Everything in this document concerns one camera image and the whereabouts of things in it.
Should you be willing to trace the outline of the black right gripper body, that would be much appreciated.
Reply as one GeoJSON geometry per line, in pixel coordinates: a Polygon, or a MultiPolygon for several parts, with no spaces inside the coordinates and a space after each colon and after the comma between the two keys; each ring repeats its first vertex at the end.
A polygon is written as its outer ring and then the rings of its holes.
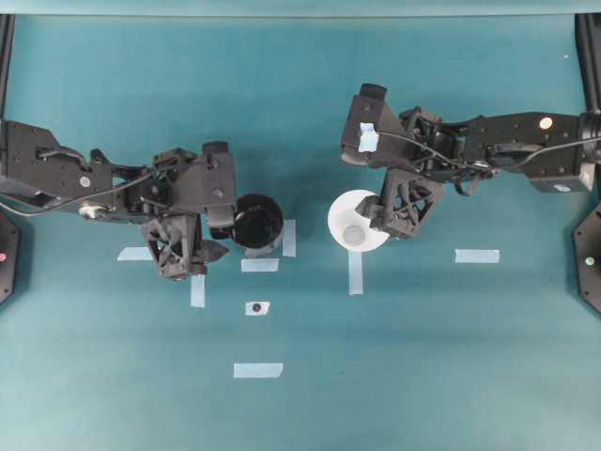
{"type": "Polygon", "coordinates": [[[466,120],[446,122],[422,107],[398,116],[388,105],[372,105],[370,118],[378,135],[372,168],[402,168],[441,182],[470,179],[466,120]]]}

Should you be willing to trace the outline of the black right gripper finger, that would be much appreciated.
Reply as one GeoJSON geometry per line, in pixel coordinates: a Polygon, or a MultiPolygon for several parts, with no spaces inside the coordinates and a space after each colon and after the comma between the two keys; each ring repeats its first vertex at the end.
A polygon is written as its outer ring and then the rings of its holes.
{"type": "Polygon", "coordinates": [[[418,236],[441,197],[439,183],[393,168],[387,170],[380,194],[366,196],[355,211],[368,220],[372,229],[406,240],[418,236]]]}

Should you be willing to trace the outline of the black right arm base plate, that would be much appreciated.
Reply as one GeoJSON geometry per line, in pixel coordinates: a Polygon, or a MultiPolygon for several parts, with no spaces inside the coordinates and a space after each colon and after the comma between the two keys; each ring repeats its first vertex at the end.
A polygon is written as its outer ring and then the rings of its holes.
{"type": "Polygon", "coordinates": [[[597,314],[601,310],[600,217],[600,204],[597,204],[572,234],[579,296],[597,314]]]}

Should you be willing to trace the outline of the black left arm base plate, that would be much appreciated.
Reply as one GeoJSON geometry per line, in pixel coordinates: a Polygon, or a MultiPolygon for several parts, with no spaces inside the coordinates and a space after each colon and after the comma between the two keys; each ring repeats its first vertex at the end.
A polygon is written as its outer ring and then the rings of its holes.
{"type": "Polygon", "coordinates": [[[14,291],[15,274],[19,256],[21,230],[1,211],[1,262],[0,302],[7,300],[14,291]]]}

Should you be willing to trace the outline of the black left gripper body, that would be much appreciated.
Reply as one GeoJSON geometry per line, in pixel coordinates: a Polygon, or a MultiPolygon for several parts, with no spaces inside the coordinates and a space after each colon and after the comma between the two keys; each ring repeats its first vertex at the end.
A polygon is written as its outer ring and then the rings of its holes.
{"type": "Polygon", "coordinates": [[[206,208],[207,156],[183,148],[153,157],[152,165],[114,164],[112,176],[120,179],[112,193],[114,221],[149,221],[158,217],[198,216],[206,208]]]}

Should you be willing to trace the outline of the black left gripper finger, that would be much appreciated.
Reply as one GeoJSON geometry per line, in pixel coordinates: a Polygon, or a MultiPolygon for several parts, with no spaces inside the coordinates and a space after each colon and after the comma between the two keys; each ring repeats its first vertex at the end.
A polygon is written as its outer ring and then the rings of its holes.
{"type": "Polygon", "coordinates": [[[141,225],[160,277],[182,280],[206,275],[208,264],[225,256],[222,244],[204,240],[199,216],[154,218],[141,225]]]}

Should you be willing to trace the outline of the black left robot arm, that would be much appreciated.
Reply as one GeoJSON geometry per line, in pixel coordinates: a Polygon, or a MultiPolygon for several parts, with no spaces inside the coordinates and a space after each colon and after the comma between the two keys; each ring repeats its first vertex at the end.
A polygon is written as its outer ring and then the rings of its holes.
{"type": "Polygon", "coordinates": [[[151,164],[110,162],[59,144],[51,131],[1,123],[1,194],[28,206],[24,216],[53,211],[90,221],[140,226],[159,276],[204,275],[228,252],[236,215],[232,154],[225,142],[195,153],[174,148],[151,164]]]}

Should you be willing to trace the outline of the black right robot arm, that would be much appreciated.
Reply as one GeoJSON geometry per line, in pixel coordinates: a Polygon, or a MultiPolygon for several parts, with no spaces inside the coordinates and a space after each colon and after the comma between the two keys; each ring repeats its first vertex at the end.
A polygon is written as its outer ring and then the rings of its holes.
{"type": "Polygon", "coordinates": [[[479,116],[455,123],[421,107],[401,113],[389,127],[369,125],[376,138],[368,163],[386,170],[379,194],[355,211],[369,226],[397,239],[419,234],[441,200],[443,187],[462,196],[501,171],[524,175],[538,190],[555,184],[592,188],[600,163],[600,114],[521,113],[479,116]]]}

